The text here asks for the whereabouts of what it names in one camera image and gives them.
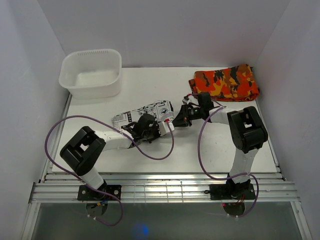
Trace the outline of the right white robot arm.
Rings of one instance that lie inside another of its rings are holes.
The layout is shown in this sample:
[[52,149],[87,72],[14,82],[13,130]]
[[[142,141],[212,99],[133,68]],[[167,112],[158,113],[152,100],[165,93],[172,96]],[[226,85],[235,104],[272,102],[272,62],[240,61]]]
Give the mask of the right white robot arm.
[[249,199],[256,197],[251,184],[251,168],[259,149],[268,140],[268,133],[255,107],[241,110],[227,108],[212,100],[209,92],[195,93],[198,103],[183,98],[183,105],[173,120],[174,127],[190,127],[194,120],[203,119],[205,123],[219,123],[229,126],[235,146],[233,165],[224,178],[223,184],[211,184],[211,200]]

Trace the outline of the newspaper print trousers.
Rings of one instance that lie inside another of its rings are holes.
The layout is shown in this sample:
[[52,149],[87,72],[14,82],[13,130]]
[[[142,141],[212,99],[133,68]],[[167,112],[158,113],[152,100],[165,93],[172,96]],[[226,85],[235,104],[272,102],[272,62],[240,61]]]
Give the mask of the newspaper print trousers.
[[114,128],[120,130],[123,126],[137,122],[143,114],[153,116],[158,122],[166,119],[172,122],[175,117],[174,108],[169,100],[157,100],[140,108],[117,114],[111,119],[111,122]]

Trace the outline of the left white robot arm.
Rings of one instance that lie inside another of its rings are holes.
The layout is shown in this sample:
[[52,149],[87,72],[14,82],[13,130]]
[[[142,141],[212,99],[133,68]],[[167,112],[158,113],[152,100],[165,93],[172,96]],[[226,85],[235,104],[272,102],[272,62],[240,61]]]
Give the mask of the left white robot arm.
[[117,131],[94,131],[82,127],[61,149],[60,157],[86,184],[88,193],[100,200],[106,195],[107,183],[95,168],[101,153],[115,149],[130,149],[161,136],[159,123],[150,114],[143,114],[138,121]]

